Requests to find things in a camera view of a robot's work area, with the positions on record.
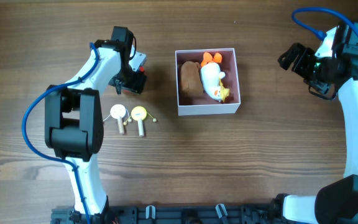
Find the wood grain surface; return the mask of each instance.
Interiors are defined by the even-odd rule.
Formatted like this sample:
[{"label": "wood grain surface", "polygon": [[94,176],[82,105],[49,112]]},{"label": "wood grain surface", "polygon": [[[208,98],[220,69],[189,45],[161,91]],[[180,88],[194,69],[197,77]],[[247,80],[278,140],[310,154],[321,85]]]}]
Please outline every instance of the wood grain surface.
[{"label": "wood grain surface", "polygon": [[[346,140],[341,105],[310,95],[278,57],[294,42],[317,49],[294,24],[304,6],[334,8],[358,20],[358,1],[114,1],[0,4],[0,223],[49,223],[50,210],[73,205],[63,165],[25,145],[24,111],[50,84],[70,79],[89,57],[88,43],[127,26],[148,56],[139,96],[109,87],[103,115],[116,103],[142,105],[146,138],[130,124],[121,136],[105,124],[99,155],[111,205],[268,202],[278,193],[309,195],[342,177]],[[328,30],[337,19],[300,15]],[[175,50],[234,47],[241,106],[236,114],[177,116]],[[44,142],[44,103],[30,115],[30,140]]]}]

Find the cardboard box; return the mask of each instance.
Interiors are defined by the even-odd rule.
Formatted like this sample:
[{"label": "cardboard box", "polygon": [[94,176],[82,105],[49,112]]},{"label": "cardboard box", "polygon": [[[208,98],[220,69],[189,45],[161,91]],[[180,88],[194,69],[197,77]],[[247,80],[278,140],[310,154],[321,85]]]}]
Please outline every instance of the cardboard box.
[{"label": "cardboard box", "polygon": [[[222,79],[225,88],[230,89],[230,95],[225,102],[218,102],[208,96],[205,92],[202,96],[183,96],[180,94],[180,67],[187,61],[203,61],[204,52],[214,55],[219,52],[223,56],[220,63],[221,71],[226,73]],[[177,50],[175,52],[177,66],[177,98],[178,115],[197,115],[197,114],[228,114],[235,113],[241,104],[239,77],[237,73],[236,54],[234,49],[204,49],[204,50]]]}]

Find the metal clamp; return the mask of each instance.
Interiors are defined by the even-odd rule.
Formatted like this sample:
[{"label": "metal clamp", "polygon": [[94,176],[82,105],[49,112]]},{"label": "metal clamp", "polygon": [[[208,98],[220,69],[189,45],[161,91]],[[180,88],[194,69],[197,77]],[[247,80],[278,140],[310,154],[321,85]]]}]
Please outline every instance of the metal clamp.
[{"label": "metal clamp", "polygon": [[220,203],[216,207],[216,213],[218,214],[219,219],[221,220],[221,223],[223,224],[229,224],[227,220],[227,211],[224,204]]},{"label": "metal clamp", "polygon": [[155,219],[155,207],[153,205],[146,207],[146,219]]}]

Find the brown plush toy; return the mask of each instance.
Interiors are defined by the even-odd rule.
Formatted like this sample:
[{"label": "brown plush toy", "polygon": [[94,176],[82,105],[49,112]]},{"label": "brown plush toy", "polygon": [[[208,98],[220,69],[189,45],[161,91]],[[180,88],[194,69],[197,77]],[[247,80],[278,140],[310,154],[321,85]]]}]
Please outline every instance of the brown plush toy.
[{"label": "brown plush toy", "polygon": [[180,93],[184,95],[203,95],[204,89],[200,80],[200,64],[185,62],[180,68]]}]

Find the plush chicken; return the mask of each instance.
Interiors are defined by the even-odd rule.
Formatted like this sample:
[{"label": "plush chicken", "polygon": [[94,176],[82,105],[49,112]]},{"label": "plush chicken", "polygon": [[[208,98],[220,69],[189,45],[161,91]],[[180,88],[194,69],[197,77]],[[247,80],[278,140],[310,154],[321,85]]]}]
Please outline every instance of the plush chicken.
[{"label": "plush chicken", "polygon": [[230,89],[224,88],[221,81],[226,74],[221,72],[220,66],[215,63],[208,63],[201,68],[201,81],[205,92],[216,101],[223,101],[230,95]]}]

